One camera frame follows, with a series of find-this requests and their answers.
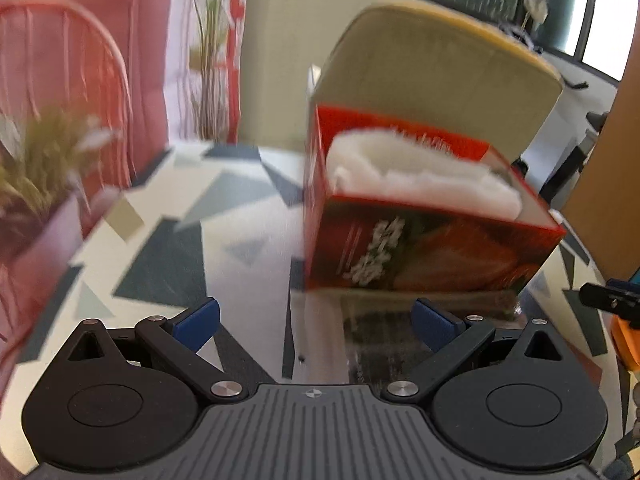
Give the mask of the red strawberry cardboard box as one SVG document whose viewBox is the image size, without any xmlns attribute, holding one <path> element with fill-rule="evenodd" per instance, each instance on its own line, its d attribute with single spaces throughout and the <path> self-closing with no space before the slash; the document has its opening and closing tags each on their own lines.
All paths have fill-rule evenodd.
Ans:
<svg viewBox="0 0 640 480">
<path fill-rule="evenodd" d="M 504 221 L 402 198 L 332 191 L 326 155 L 336 136 L 385 128 L 468 162 L 484 162 L 523 208 Z M 319 105 L 311 115 L 304 188 L 305 278 L 310 288 L 391 292 L 519 292 L 565 235 L 533 190 L 490 144 L 429 125 Z"/>
</svg>

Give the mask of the white fluffy fur item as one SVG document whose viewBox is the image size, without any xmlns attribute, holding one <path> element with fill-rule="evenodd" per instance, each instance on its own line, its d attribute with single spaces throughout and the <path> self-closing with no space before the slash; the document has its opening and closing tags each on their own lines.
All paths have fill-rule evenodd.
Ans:
<svg viewBox="0 0 640 480">
<path fill-rule="evenodd" d="M 340 132 L 326 154 L 334 192 L 514 221 L 520 193 L 482 162 L 382 128 Z"/>
</svg>

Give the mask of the orange plastic scoop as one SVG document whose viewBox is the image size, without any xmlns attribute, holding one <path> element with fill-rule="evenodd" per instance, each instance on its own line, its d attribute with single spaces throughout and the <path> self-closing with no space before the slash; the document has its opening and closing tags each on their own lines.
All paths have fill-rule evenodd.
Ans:
<svg viewBox="0 0 640 480">
<path fill-rule="evenodd" d="M 611 337 L 618 356 L 631 372 L 640 370 L 640 335 L 628 321 L 614 315 L 611 320 Z"/>
</svg>

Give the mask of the black exercise bike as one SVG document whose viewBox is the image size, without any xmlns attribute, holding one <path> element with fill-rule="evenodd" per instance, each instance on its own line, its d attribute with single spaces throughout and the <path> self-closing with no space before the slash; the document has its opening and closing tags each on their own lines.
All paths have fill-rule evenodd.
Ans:
<svg viewBox="0 0 640 480">
<path fill-rule="evenodd" d="M 558 70 L 563 92 L 542 127 L 514 162 L 526 182 L 552 208 L 562 208 L 598 140 L 617 87 L 564 54 L 536 46 L 518 26 L 499 28 Z"/>
</svg>

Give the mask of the geometric patterned tablecloth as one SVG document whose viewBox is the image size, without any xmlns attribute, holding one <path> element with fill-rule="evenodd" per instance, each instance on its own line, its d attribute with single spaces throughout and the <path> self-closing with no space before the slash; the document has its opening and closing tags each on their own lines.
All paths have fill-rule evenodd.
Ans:
<svg viewBox="0 0 640 480">
<path fill-rule="evenodd" d="M 70 260 L 18 354 L 1 408 L 8 477 L 35 467 L 22 408 L 84 318 L 130 327 L 212 297 L 221 326 L 201 357 L 238 382 L 294 382 L 291 292 L 310 291 L 303 173 L 299 154 L 250 146 L 181 145 L 152 163 Z"/>
</svg>

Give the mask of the beige upholstered chair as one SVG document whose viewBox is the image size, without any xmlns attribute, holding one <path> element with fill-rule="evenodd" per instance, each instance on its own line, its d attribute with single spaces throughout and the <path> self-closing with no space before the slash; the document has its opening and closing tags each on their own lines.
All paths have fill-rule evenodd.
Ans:
<svg viewBox="0 0 640 480">
<path fill-rule="evenodd" d="M 461 133 L 514 160 L 562 92 L 558 70 L 497 27 L 434 3 L 388 0 L 348 24 L 310 100 Z"/>
</svg>

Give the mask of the pink printed backdrop curtain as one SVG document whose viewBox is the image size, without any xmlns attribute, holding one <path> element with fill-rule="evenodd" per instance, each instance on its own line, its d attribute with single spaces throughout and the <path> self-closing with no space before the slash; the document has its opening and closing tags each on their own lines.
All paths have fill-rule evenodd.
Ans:
<svg viewBox="0 0 640 480">
<path fill-rule="evenodd" d="M 1 0 L 1 375 L 175 140 L 232 141 L 246 0 Z"/>
</svg>

